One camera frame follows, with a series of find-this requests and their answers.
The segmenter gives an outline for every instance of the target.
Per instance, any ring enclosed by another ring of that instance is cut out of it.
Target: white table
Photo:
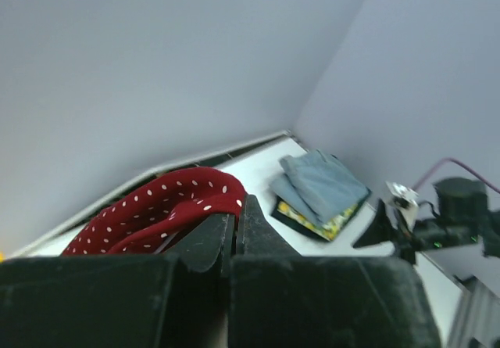
[[[365,205],[333,242],[317,242],[300,235],[270,216],[275,203],[275,196],[269,190],[269,184],[282,172],[278,160],[286,155],[300,156],[305,150],[294,140],[286,138],[264,148],[225,163],[219,169],[238,178],[246,191],[257,196],[262,211],[271,226],[303,256],[376,256],[386,257],[394,249],[390,243],[353,249],[352,243],[364,232],[373,218],[373,209]],[[57,256],[82,228],[75,228],[65,235],[37,248],[30,256]],[[422,278],[430,306],[434,313],[443,343],[446,344],[453,319],[463,290],[444,274],[423,254],[417,254],[416,271]],[[221,329],[217,340],[225,346],[227,330]]]

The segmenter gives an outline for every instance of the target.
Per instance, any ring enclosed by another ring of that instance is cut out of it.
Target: yellow patterned cloth
[[[284,216],[293,219],[300,225],[306,227],[310,231],[316,233],[317,235],[323,237],[328,241],[333,241],[335,237],[339,234],[341,229],[349,222],[349,220],[355,215],[360,207],[360,203],[355,203],[343,213],[340,213],[336,217],[332,218],[323,226],[316,226],[305,219],[299,212],[297,212],[293,207],[289,206],[286,202],[280,201],[277,205],[277,210]]]

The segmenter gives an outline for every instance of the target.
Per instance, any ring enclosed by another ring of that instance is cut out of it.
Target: wall
[[[500,185],[500,0],[365,0],[295,125],[375,192],[411,185],[455,156]],[[435,176],[465,175],[447,166]],[[423,197],[434,196],[428,185]],[[491,205],[500,199],[491,193]],[[479,246],[434,256],[500,294],[500,260]]]
[[[288,129],[362,0],[0,0],[0,250],[146,168]]]

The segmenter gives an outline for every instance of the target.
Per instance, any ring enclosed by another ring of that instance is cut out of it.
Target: blue-gray cloth
[[[322,225],[365,199],[368,188],[334,156],[319,150],[280,160],[271,189],[308,221]]]

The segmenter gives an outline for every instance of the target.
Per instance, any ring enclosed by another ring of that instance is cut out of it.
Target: red cloth
[[[213,213],[238,219],[244,198],[240,181],[214,168],[170,172],[102,210],[61,255],[154,253]]]

